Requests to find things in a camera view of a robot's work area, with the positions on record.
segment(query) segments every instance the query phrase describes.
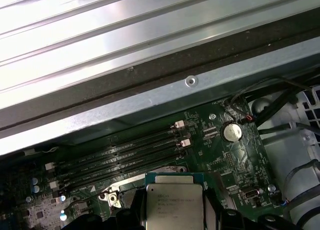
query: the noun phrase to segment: chip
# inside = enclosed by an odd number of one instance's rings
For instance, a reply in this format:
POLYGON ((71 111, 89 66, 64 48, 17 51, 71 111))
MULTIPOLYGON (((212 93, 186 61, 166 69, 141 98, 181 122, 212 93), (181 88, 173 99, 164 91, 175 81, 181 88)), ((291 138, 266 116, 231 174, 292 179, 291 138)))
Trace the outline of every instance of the chip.
POLYGON ((36 213, 37 218, 42 218, 43 216, 44 214, 42 213, 42 211, 36 213))

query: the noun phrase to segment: mounting hole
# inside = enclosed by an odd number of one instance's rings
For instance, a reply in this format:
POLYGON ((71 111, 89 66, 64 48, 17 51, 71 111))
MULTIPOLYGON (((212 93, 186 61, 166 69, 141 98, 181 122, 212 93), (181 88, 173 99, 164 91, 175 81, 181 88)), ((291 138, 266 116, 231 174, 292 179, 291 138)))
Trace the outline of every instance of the mounting hole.
POLYGON ((198 78, 196 76, 188 76, 185 79, 185 84, 189 87, 195 87, 198 84, 198 78))

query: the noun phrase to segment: metal bracket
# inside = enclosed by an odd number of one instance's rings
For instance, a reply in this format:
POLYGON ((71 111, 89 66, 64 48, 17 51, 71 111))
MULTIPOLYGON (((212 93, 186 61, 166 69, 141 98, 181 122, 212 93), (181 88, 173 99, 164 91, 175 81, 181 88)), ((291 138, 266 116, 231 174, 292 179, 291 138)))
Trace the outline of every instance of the metal bracket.
MULTIPOLYGON (((164 166, 150 172, 187 172, 187 168, 184 166, 164 166)), ((144 179, 145 173, 115 182, 108 186, 98 198, 101 201, 107 201, 109 207, 122 208, 118 195, 120 193, 120 187, 128 183, 132 183, 141 179, 144 179)))

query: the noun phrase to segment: metal panel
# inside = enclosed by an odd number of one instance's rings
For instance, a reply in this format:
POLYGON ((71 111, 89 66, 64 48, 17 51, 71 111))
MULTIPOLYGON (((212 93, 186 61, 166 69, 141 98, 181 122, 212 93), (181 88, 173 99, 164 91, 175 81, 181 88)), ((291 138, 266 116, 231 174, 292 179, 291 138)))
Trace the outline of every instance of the metal panel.
POLYGON ((320 0, 3 3, 0 108, 319 6, 320 0))
POLYGON ((172 112, 225 97, 270 75, 296 74, 320 59, 320 37, 221 67, 197 76, 196 87, 184 80, 127 97, 92 110, 42 124, 41 119, 0 132, 0 155, 82 130, 89 137, 107 134, 172 112), (114 124, 111 120, 120 118, 114 124))

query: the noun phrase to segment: gray metal edge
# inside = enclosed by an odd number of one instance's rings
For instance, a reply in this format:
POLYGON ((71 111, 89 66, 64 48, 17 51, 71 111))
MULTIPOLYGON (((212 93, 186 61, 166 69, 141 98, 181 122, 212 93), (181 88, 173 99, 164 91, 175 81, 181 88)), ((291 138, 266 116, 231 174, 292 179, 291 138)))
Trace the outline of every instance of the gray metal edge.
POLYGON ((4 130, 0 132, 0 155, 80 130, 92 127, 108 128, 108 122, 112 119, 149 109, 157 109, 158 112, 150 112, 149 116, 145 114, 140 118, 157 118, 225 97, 246 84, 270 75, 296 74, 301 69, 320 63, 319 45, 320 37, 200 74, 196 76, 196 87, 188 87, 185 81, 181 80, 17 134, 13 133, 19 131, 19 126, 4 130), (204 91, 209 91, 209 94, 203 95, 204 91))

